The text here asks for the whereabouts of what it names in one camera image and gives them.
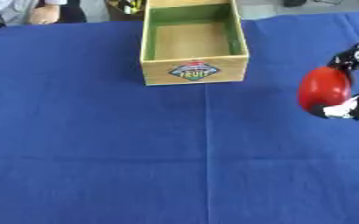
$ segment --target floor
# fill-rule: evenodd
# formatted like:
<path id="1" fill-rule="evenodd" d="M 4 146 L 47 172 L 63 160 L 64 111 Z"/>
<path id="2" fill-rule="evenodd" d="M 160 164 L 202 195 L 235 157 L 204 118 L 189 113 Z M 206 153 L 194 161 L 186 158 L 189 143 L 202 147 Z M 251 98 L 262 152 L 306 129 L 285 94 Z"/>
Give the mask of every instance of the floor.
<path id="1" fill-rule="evenodd" d="M 81 0 L 89 22 L 108 21 L 109 15 L 104 0 Z M 243 19 L 270 18 L 284 14 L 313 14 L 340 11 L 359 11 L 359 0 L 342 0 L 341 4 L 320 3 L 307 0 L 304 6 L 296 8 L 282 7 L 283 0 L 236 0 Z"/>

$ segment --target blue tablecloth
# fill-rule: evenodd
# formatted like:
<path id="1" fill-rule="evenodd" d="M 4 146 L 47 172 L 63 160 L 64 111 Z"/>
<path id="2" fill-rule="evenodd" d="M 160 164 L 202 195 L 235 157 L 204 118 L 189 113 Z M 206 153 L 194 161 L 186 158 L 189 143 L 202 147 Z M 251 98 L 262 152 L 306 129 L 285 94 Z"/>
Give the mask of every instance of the blue tablecloth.
<path id="1" fill-rule="evenodd" d="M 0 30 L 0 224 L 359 224 L 359 122 L 296 101 L 359 13 L 243 29 L 244 82 L 165 87 L 141 23 Z"/>

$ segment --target wooden crate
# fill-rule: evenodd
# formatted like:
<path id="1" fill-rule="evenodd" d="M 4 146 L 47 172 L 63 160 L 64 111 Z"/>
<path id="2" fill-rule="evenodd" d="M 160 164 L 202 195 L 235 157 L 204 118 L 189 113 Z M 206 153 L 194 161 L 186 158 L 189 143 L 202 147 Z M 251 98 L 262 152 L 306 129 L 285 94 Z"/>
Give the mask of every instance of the wooden crate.
<path id="1" fill-rule="evenodd" d="M 242 81 L 249 60 L 235 0 L 149 0 L 140 61 L 147 85 Z"/>

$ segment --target red ball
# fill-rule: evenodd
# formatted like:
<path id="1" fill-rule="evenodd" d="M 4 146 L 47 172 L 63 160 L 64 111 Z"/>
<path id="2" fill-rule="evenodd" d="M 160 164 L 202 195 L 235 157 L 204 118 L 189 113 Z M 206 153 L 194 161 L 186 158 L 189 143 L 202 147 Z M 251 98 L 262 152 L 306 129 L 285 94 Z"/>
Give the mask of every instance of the red ball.
<path id="1" fill-rule="evenodd" d="M 334 106 L 351 97 L 351 83 L 346 74 L 328 66 L 314 69 L 299 86 L 299 105 L 306 111 L 315 105 Z"/>

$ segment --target shoe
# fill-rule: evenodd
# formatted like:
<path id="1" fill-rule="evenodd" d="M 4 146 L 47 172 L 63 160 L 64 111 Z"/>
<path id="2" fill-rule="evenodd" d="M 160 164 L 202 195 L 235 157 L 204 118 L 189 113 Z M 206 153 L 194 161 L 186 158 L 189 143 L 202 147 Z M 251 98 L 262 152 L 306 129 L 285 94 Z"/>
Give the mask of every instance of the shoe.
<path id="1" fill-rule="evenodd" d="M 305 3 L 306 0 L 283 0 L 283 6 L 285 7 L 298 7 Z"/>

